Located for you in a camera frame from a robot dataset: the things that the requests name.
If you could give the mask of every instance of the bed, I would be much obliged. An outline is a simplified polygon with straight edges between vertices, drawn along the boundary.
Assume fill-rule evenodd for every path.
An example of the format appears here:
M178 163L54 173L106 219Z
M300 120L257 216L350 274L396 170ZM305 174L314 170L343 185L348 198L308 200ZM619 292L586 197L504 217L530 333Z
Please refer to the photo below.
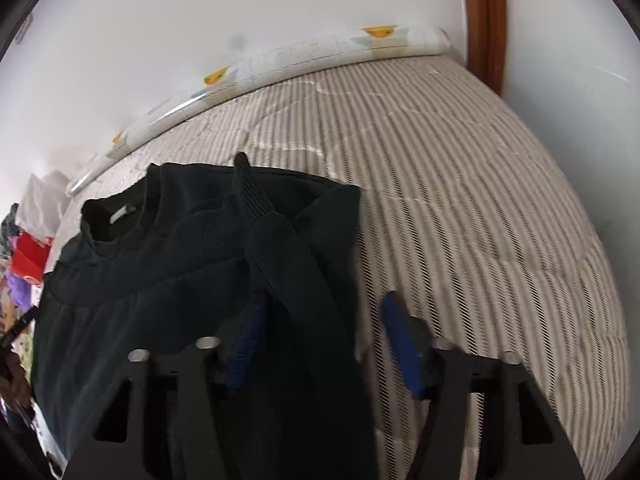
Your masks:
M402 479L424 406L402 385L378 317L399 290L436 335L490 357L516 351L538 381L585 475L614 465L626 417L625 323L598 237L550 155L506 104L447 56L350 64L260 88L155 138L72 200L49 267L89 198L150 163L286 168L362 190L354 264L358 357L381 477ZM461 478L478 458L472 397Z

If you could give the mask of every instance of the clothing tag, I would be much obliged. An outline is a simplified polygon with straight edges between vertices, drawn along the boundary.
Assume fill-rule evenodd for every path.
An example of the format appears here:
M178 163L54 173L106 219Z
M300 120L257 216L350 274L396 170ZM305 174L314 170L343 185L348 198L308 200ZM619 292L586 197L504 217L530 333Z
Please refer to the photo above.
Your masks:
M136 210L136 207L132 206L132 205L129 205L129 204L126 204L126 205L122 206L114 214L111 215L111 218L109 219L109 224L111 224L111 225L115 224L124 215L129 215L129 214L133 213L135 210Z

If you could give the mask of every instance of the hand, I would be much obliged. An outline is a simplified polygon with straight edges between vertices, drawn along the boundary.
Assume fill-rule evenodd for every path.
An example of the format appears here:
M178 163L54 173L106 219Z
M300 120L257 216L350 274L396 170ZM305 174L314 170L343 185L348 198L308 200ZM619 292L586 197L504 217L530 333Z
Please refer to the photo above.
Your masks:
M16 404L23 407L31 405L31 387L24 375L24 369L20 366L20 358L13 352L6 356L6 365L13 376L11 383L6 377L0 377L0 397L4 399L6 406L16 411Z

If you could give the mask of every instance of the metal bolt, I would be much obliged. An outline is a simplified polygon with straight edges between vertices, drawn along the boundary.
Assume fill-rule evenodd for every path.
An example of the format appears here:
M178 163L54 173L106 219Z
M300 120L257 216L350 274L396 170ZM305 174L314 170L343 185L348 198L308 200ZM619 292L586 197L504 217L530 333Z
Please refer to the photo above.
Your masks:
M446 337L437 337L431 341L431 346L438 350L451 350L453 349L453 343Z
M508 365L522 364L522 358L516 352L512 352L510 350L502 354L502 360Z
M138 348L129 352L129 361L132 363L142 363L149 359L149 350Z
M220 339L213 336L201 337L196 341L196 346L200 350L210 350L212 348L217 348L220 346Z

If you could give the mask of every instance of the wall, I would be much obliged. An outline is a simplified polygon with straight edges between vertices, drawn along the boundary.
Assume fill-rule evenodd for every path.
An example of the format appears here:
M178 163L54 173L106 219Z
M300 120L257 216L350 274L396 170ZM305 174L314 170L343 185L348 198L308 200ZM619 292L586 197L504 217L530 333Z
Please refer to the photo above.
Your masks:
M0 216L33 171L73 173L191 78L345 28L443 27L465 57L463 0L41 0L0 62Z
M640 42L611 0L508 0L504 99L549 149L606 247L640 428Z

